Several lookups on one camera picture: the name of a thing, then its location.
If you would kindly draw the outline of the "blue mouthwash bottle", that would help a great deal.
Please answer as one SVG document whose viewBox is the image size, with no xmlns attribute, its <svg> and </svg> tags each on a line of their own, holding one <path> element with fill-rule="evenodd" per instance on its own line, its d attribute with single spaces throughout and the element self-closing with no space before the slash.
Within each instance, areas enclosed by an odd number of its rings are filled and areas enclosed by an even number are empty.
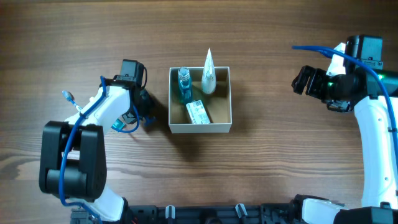
<svg viewBox="0 0 398 224">
<path fill-rule="evenodd" d="M 180 90 L 180 100 L 183 104 L 192 102 L 192 79 L 187 67 L 180 67 L 178 70 L 178 86 Z"/>
</svg>

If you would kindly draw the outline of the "green white soap packet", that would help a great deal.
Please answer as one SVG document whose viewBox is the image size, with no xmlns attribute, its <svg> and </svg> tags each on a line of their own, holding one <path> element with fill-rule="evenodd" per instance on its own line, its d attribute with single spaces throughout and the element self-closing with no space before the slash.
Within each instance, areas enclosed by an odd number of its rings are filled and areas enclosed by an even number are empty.
<svg viewBox="0 0 398 224">
<path fill-rule="evenodd" d="M 202 100 L 196 100 L 191 103 L 187 103 L 186 108 L 192 124 L 211 123 Z"/>
</svg>

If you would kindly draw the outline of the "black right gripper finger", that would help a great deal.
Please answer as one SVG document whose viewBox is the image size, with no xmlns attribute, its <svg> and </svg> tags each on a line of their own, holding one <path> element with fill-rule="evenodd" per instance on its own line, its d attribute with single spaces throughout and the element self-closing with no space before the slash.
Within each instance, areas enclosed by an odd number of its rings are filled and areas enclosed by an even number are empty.
<svg viewBox="0 0 398 224">
<path fill-rule="evenodd" d="M 312 96 L 319 100 L 324 99 L 325 81 L 326 81 L 326 71 L 316 68 L 310 75 L 310 78 L 308 79 L 306 95 Z"/>
<path fill-rule="evenodd" d="M 306 65 L 301 68 L 298 75 L 292 81 L 292 88 L 294 93 L 301 95 L 304 91 L 305 86 L 308 83 L 308 79 L 311 75 L 311 67 Z"/>
</svg>

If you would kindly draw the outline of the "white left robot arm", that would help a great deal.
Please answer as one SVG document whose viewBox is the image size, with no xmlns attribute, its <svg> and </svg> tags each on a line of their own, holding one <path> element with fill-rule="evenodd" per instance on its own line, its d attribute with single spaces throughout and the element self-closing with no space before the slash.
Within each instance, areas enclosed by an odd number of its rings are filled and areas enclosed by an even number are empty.
<svg viewBox="0 0 398 224">
<path fill-rule="evenodd" d="M 95 223 L 137 223 L 125 198 L 107 185 L 104 135 L 124 118 L 135 128 L 150 122 L 154 103 L 146 92 L 147 69 L 124 59 L 113 78 L 100 78 L 97 94 L 65 121 L 43 129 L 39 188 L 64 207 L 79 207 Z"/>
</svg>

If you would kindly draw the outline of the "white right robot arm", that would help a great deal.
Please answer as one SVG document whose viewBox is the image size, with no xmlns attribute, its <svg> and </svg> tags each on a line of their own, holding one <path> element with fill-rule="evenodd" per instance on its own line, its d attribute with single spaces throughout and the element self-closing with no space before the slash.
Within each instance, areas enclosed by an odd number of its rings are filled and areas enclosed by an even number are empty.
<svg viewBox="0 0 398 224">
<path fill-rule="evenodd" d="M 389 117 L 382 83 L 397 111 L 397 73 L 377 70 L 376 77 L 356 69 L 350 74 L 327 75 L 304 66 L 292 82 L 295 93 L 305 93 L 329 105 L 353 104 L 358 122 L 364 164 L 361 207 L 345 208 L 326 199 L 308 197 L 301 202 L 298 218 L 305 223 L 397 223 L 397 123 Z"/>
</svg>

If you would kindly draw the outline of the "white lotion tube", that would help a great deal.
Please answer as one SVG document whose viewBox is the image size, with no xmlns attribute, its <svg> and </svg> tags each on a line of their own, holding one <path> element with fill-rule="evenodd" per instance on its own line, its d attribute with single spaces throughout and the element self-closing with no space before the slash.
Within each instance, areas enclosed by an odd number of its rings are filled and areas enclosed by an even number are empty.
<svg viewBox="0 0 398 224">
<path fill-rule="evenodd" d="M 216 73 L 215 66 L 213 63 L 213 57 L 211 49 L 208 49 L 205 64 L 203 67 L 203 75 L 201 78 L 201 89 L 204 94 L 210 95 L 215 91 L 216 88 Z"/>
</svg>

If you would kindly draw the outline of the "blue disposable razor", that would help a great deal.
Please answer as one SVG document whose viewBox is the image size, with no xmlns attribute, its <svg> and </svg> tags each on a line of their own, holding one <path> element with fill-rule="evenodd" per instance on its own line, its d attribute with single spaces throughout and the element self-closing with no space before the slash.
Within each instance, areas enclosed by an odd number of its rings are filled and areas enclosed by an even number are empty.
<svg viewBox="0 0 398 224">
<path fill-rule="evenodd" d="M 156 117 L 154 116 L 145 116 L 144 117 L 144 126 L 150 126 L 156 121 Z"/>
</svg>

